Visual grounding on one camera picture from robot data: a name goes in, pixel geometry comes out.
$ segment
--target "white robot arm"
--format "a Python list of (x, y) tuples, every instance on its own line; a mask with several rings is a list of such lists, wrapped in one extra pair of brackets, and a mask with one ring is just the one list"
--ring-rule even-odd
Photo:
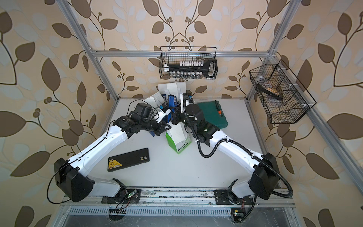
[[(219, 149), (251, 174), (251, 177), (247, 180), (234, 182), (230, 192), (232, 198), (229, 199), (236, 203), (239, 199), (253, 194), (268, 199), (270, 194), (273, 193), (278, 180), (282, 177), (278, 172), (275, 158), (271, 154), (264, 156), (249, 150), (233, 141), (219, 128), (206, 122), (203, 112), (196, 104), (193, 104), (190, 98), (186, 101), (184, 97), (184, 100), (183, 108), (175, 108), (172, 122), (185, 123), (192, 129), (194, 136), (197, 134), (198, 143), (202, 142), (214, 147), (211, 154), (204, 155), (201, 153), (202, 156), (205, 158), (210, 157), (216, 149)], [(94, 178), (89, 176), (89, 173), (112, 149), (134, 133), (138, 133), (140, 130), (148, 130), (160, 135), (170, 129), (171, 127), (162, 120), (170, 112), (170, 109), (164, 106), (158, 108), (158, 111), (160, 113), (158, 118), (152, 119), (154, 110), (151, 106), (138, 104), (135, 111), (132, 111), (128, 116), (117, 119), (105, 134), (86, 149), (70, 157), (69, 160), (65, 161), (60, 158), (54, 164), (56, 184), (74, 202), (78, 202), (86, 196), (115, 197), (121, 189), (121, 182), (117, 179)], [(283, 196), (291, 197), (292, 190), (290, 194)]]

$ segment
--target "hanging wire basket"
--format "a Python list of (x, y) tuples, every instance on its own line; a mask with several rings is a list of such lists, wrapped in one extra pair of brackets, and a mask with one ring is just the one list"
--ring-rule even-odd
[[(278, 64), (265, 64), (250, 71), (250, 79), (261, 100), (268, 119), (271, 123), (298, 122), (315, 104), (316, 100), (296, 77), (291, 82), (284, 70), (286, 64), (279, 61)], [(311, 97), (311, 101), (305, 100), (298, 92), (296, 86)]]
[(161, 46), (160, 78), (215, 80), (218, 72), (216, 47)]

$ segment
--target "leaf wallpaper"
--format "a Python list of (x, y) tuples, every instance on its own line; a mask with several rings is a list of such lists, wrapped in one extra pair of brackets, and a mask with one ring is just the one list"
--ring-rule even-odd
[(45, 227), (53, 163), (91, 144), (114, 102), (54, 1), (0, 1), (0, 34), (2, 226)]
[(362, 18), (361, 1), (319, 0), (301, 6), (277, 53), (312, 93), (320, 113), (361, 166)]
[(69, 0), (93, 49), (268, 50), (287, 0)]
[[(301, 4), (277, 56), (312, 93), (317, 109), (362, 166), (363, 3)], [(306, 226), (361, 226), (363, 197), (308, 116), (293, 125), (274, 125), (257, 96), (251, 105), (269, 151), (294, 189)]]
[[(185, 82), (194, 97), (246, 97), (252, 87), (249, 70), (261, 65), (258, 58), (219, 58), (215, 80), (161, 79), (159, 59), (141, 57), (104, 57), (102, 67), (120, 97), (149, 97), (158, 84)], [(99, 92), (104, 92), (102, 84)]]

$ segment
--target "yellow label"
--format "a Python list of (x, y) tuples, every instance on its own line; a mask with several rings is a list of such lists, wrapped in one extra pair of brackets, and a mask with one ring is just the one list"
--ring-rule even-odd
[(122, 166), (122, 164), (116, 161), (115, 159), (109, 160), (109, 169), (113, 169), (120, 166)]

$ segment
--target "white table surface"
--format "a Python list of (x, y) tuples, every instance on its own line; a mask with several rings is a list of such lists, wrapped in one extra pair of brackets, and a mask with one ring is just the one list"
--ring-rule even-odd
[[(131, 99), (121, 99), (112, 120), (126, 115)], [(206, 102), (213, 100), (195, 100)], [(137, 101), (131, 104), (134, 110)], [(219, 100), (228, 121), (222, 129), (233, 140), (245, 147), (261, 152), (258, 140), (244, 100)], [(126, 186), (144, 187), (228, 187), (235, 179), (249, 175), (245, 169), (223, 152), (217, 150), (210, 158), (203, 158), (193, 136), (192, 143), (180, 154), (169, 147), (165, 133), (152, 137), (147, 131), (140, 131), (115, 147), (91, 171), (93, 177), (117, 178)], [(201, 144), (202, 151), (209, 154), (211, 147)], [(108, 157), (142, 148), (149, 149), (150, 161), (114, 172), (107, 171)]]

